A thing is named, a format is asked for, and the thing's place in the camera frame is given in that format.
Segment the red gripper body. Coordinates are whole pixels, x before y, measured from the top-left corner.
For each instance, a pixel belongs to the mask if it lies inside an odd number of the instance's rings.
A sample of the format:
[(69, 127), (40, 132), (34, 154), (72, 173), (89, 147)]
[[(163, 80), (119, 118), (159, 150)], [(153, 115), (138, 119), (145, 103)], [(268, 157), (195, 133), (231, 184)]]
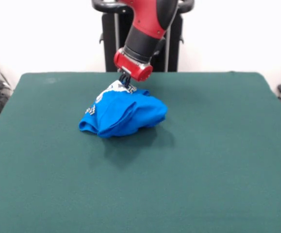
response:
[(114, 64), (118, 71), (125, 71), (131, 78), (138, 82), (145, 81), (152, 73), (153, 67), (150, 63), (141, 63), (129, 57), (127, 53), (120, 48), (114, 55)]

